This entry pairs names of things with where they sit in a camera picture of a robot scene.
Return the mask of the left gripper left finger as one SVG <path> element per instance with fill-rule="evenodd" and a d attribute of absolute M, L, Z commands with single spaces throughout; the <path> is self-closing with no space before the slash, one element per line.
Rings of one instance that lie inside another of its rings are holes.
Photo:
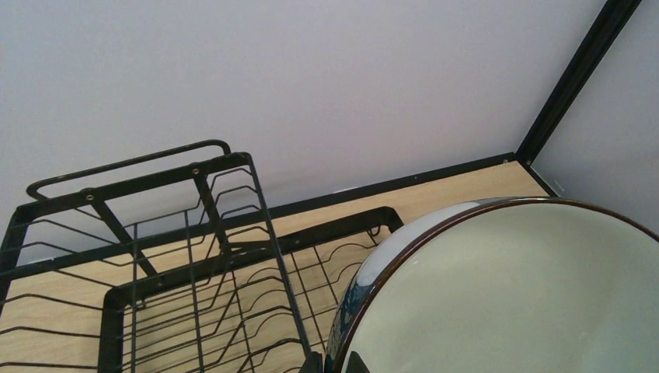
<path fill-rule="evenodd" d="M 300 367 L 299 373 L 323 373 L 323 356 L 318 352 L 310 352 Z"/>

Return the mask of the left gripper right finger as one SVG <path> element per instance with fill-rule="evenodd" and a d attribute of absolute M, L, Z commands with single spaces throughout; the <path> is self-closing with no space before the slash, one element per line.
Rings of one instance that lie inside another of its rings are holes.
<path fill-rule="evenodd" d="M 346 366 L 346 373 L 370 373 L 367 365 L 357 351 L 350 352 Z"/>

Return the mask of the teal patterned white bowl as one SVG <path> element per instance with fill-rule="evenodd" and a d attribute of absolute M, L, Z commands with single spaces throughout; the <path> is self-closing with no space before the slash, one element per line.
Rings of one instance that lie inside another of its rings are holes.
<path fill-rule="evenodd" d="M 658 237 L 603 207 L 499 197 L 396 229 L 347 286 L 325 371 L 656 372 Z"/>

